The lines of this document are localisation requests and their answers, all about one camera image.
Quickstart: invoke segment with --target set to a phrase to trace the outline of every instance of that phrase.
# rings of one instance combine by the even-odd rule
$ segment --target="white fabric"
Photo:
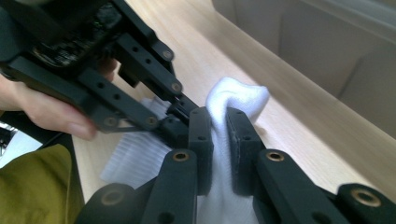
[[[245,85],[229,77],[223,78],[209,93],[206,107],[213,125],[213,180],[209,194],[198,198],[197,223],[258,223],[252,198],[235,195],[232,190],[225,115],[228,106],[234,107],[244,111],[254,122],[268,99],[269,92],[265,87]],[[159,103],[158,100],[154,102],[151,106]],[[151,133],[127,133],[101,177],[107,182],[126,183],[137,188],[158,174],[169,150]]]

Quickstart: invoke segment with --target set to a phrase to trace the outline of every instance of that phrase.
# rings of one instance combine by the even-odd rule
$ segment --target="wooden surface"
[[[177,77],[196,104],[205,105],[222,77],[264,85],[272,98],[255,127],[267,147],[289,153],[329,191],[358,182],[396,201],[396,141],[222,18],[210,0],[129,3],[175,52]],[[152,95],[145,87],[132,90],[119,79],[116,83],[134,98]],[[120,137],[74,138],[86,201],[105,184],[99,174]]]

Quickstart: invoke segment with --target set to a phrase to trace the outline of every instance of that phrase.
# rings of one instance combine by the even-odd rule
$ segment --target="black metal bracket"
[[[169,152],[157,177],[136,190],[122,184],[99,189],[76,223],[195,223],[196,197],[206,195],[212,183],[213,144],[206,108],[190,117],[188,149]]]
[[[67,33],[60,28],[63,37],[54,35],[51,40],[57,41],[50,43],[31,30],[25,24],[29,21],[22,20],[14,9],[29,8],[32,18],[62,23],[52,17],[49,10],[55,10],[53,5],[29,7],[6,0],[0,6],[4,7],[0,7],[2,75],[73,105],[104,133],[152,131],[166,135],[171,147],[180,147],[174,143],[189,134],[189,114],[198,106],[182,93],[172,66],[173,51],[123,0],[95,0],[92,8],[96,10],[91,15],[79,18],[80,25]],[[159,120],[103,78],[97,71],[98,60],[103,57],[121,63],[120,76],[132,87],[142,82],[170,102],[169,118]],[[178,125],[169,125],[169,120]]]
[[[248,117],[228,108],[233,191],[252,195],[260,223],[396,223],[396,204],[375,189],[316,186],[287,153],[265,149]]]

